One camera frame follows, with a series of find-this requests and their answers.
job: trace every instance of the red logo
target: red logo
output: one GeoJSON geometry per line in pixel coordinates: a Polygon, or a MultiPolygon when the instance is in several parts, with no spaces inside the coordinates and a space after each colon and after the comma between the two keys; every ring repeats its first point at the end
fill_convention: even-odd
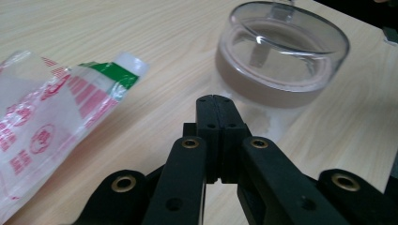
{"type": "Polygon", "coordinates": [[[41,100],[45,100],[57,94],[58,90],[65,84],[69,77],[70,75],[67,75],[59,79],[56,83],[49,83],[46,87],[46,90],[44,90],[43,96],[41,96],[41,100]]]}
{"type": "Polygon", "coordinates": [[[33,154],[44,152],[53,140],[54,132],[54,125],[46,125],[41,127],[38,131],[36,131],[30,142],[30,151],[33,154]]]}
{"type": "Polygon", "coordinates": [[[14,170],[15,174],[18,175],[21,173],[30,163],[32,162],[32,158],[26,153],[25,150],[22,150],[18,153],[18,156],[14,157],[9,164],[14,170]]]}

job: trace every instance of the light wood grain surface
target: light wood grain surface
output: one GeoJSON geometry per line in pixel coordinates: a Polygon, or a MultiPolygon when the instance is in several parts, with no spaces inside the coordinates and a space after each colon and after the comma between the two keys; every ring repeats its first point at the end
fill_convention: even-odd
{"type": "MultiPolygon", "coordinates": [[[[162,165],[195,100],[208,91],[218,38],[244,1],[1,1],[0,59],[30,50],[67,66],[120,51],[150,64],[145,78],[83,140],[7,224],[68,224],[109,174],[162,165]]],[[[385,188],[398,146],[398,48],[380,29],[310,0],[297,5],[339,26],[351,52],[279,146],[317,178],[341,168],[385,188]]],[[[207,186],[205,224],[246,224],[236,186],[207,186]]]]}

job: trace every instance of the glass rim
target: glass rim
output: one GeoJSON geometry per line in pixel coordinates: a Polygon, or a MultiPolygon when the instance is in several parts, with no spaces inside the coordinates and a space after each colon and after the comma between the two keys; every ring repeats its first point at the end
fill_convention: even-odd
{"type": "MultiPolygon", "coordinates": [[[[337,33],[341,36],[341,38],[343,39],[343,43],[345,44],[344,46],[344,55],[343,58],[348,54],[349,49],[350,49],[350,43],[349,43],[349,39],[346,36],[346,34],[337,26],[335,25],[333,22],[330,22],[329,20],[311,12],[308,10],[305,10],[303,8],[300,7],[295,7],[295,6],[289,6],[286,4],[280,4],[280,3],[276,3],[276,2],[264,2],[264,1],[253,1],[253,2],[247,2],[247,3],[243,3],[238,5],[237,7],[235,7],[232,12],[229,15],[228,21],[233,24],[235,23],[233,18],[237,18],[236,16],[234,16],[237,11],[240,8],[244,8],[245,6],[248,5],[252,5],[252,4],[259,4],[259,5],[285,5],[288,7],[291,7],[292,9],[294,9],[295,11],[299,11],[300,13],[303,13],[307,16],[313,17],[316,20],[319,20],[322,23],[325,23],[326,25],[328,25],[330,28],[334,29],[335,31],[337,31],[337,33]]],[[[322,51],[306,51],[306,50],[301,50],[298,48],[293,48],[293,47],[289,47],[289,46],[285,46],[281,43],[278,43],[276,41],[273,41],[270,38],[264,37],[262,35],[259,35],[257,32],[255,32],[253,29],[251,29],[249,26],[245,25],[240,19],[237,19],[237,22],[244,27],[250,34],[255,36],[256,42],[258,44],[261,43],[267,43],[272,45],[273,47],[279,49],[279,50],[285,50],[287,52],[291,52],[291,53],[295,53],[298,55],[320,55],[320,54],[331,54],[331,53],[336,53],[335,51],[331,51],[331,52],[322,52],[322,51]]]]}

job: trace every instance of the green label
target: green label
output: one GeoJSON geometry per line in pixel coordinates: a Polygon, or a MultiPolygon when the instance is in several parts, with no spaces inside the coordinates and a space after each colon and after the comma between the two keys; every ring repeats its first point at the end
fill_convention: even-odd
{"type": "Polygon", "coordinates": [[[102,73],[108,78],[120,83],[127,90],[129,90],[137,81],[138,76],[125,70],[120,65],[116,63],[103,63],[99,64],[96,62],[80,64],[81,67],[92,68],[96,71],[102,73]]]}

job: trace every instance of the plastic bag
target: plastic bag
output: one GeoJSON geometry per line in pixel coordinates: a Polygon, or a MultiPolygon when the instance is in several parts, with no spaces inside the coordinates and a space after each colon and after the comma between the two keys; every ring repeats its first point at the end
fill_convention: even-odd
{"type": "Polygon", "coordinates": [[[0,65],[0,223],[38,191],[146,71],[127,53],[115,63],[72,70],[31,52],[16,52],[0,65]]]}

